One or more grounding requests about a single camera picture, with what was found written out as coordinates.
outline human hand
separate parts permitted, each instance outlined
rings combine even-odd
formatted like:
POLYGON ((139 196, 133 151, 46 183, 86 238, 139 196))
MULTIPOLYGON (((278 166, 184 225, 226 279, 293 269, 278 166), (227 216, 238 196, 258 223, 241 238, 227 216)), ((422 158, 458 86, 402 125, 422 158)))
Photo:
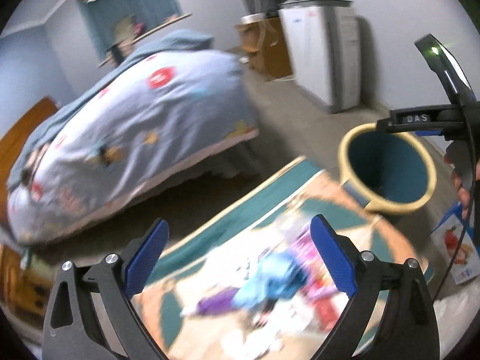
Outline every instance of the human hand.
MULTIPOLYGON (((446 164, 452 164, 447 156, 443 158, 446 164)), ((480 161, 477 163, 476 169, 476 181, 480 180, 480 161)), ((465 219, 467 217, 467 212, 469 210, 469 202, 470 202, 470 185, 464 186, 462 185, 462 177, 456 172, 452 171, 452 183, 457 190, 458 200, 460 200, 460 204, 462 205, 462 218, 465 219)))

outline cable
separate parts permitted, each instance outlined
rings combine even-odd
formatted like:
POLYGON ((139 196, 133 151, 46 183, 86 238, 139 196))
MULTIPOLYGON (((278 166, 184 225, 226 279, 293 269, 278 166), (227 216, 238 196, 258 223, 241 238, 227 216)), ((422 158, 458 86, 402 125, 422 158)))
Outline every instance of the cable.
POLYGON ((465 237, 465 233, 467 232, 467 226, 470 224, 470 216, 472 214, 473 204, 474 204, 474 200, 475 200, 475 184, 476 184, 476 179, 477 179, 477 156, 476 156, 476 151, 475 151, 475 143, 474 143, 474 140, 473 140, 472 129, 471 129, 471 126, 470 126, 467 118, 465 118, 465 125, 466 125, 467 131, 469 132, 470 157, 471 157, 472 169, 473 169, 473 171, 472 171, 472 176, 473 176, 472 177, 472 184, 470 186, 469 206, 468 206, 468 209, 467 209, 464 225, 463 225, 462 231, 460 233, 460 237, 458 238, 457 247, 455 248, 455 252, 453 253, 452 259, 450 260, 450 263, 448 264, 447 270, 446 270, 445 274, 443 275, 443 278, 440 281, 440 284, 438 285, 438 288, 435 292, 435 295, 433 296, 433 301, 434 302, 438 298, 438 295, 440 294, 440 291, 441 291, 443 285, 445 284, 445 281, 447 280, 448 274, 452 270, 453 264, 455 263, 455 259, 457 258, 457 254, 460 251, 463 239, 465 237))

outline metal screw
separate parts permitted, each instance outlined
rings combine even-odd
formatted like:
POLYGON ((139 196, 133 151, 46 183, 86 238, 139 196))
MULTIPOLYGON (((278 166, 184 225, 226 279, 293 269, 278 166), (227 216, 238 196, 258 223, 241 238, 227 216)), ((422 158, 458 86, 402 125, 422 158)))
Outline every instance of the metal screw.
POLYGON ((105 257, 105 261, 106 261, 107 264, 113 264, 118 259, 119 259, 119 257, 115 253, 109 254, 107 257, 105 257))
POLYGON ((409 265, 410 268, 418 268, 419 262, 416 259, 408 259, 406 263, 409 265))
POLYGON ((373 261, 375 256, 371 251, 366 250, 361 253, 361 258, 363 261, 373 261))
POLYGON ((71 261, 65 261, 61 268, 64 270, 64 271, 68 271, 70 268, 71 268, 71 261))

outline blue gripper pad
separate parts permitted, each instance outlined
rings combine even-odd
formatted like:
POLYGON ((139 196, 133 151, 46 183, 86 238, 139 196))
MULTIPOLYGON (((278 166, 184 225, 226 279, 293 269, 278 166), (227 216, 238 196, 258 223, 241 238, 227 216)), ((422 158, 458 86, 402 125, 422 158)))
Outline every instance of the blue gripper pad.
POLYGON ((337 290, 345 292, 349 298, 353 297, 357 292, 355 267, 336 240, 341 235, 335 233, 323 215, 317 215, 311 220, 310 236, 332 276, 337 290))
POLYGON ((419 130, 415 132, 417 137, 428 137, 430 135, 440 135, 441 133, 442 130, 419 130))
POLYGON ((128 299, 142 292, 168 241, 169 225, 166 221, 158 221, 125 268, 124 292, 128 299))

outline yellow rim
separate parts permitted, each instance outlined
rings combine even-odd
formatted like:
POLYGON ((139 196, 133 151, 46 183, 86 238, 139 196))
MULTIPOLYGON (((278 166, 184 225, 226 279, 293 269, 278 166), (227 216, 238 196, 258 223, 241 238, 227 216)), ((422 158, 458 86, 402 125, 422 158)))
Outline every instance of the yellow rim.
POLYGON ((363 124, 350 130, 340 142, 338 148, 338 164, 340 166, 340 183, 343 185, 347 180, 354 186, 354 188, 370 202, 365 207, 368 211, 381 211, 389 214, 407 214, 413 212, 422 207, 431 198, 435 191, 437 184, 437 172, 433 159, 430 157, 427 149, 420 143, 420 141, 413 135, 407 132, 400 132, 395 134, 397 137, 407 141, 415 151, 420 155, 427 168, 427 190, 425 194, 415 202, 412 203, 396 203, 391 200, 387 200, 380 195, 377 195, 371 189, 369 189, 364 183, 360 181, 357 175, 354 173, 348 160, 348 148, 350 142, 360 134, 367 131, 375 131, 375 123, 363 124))

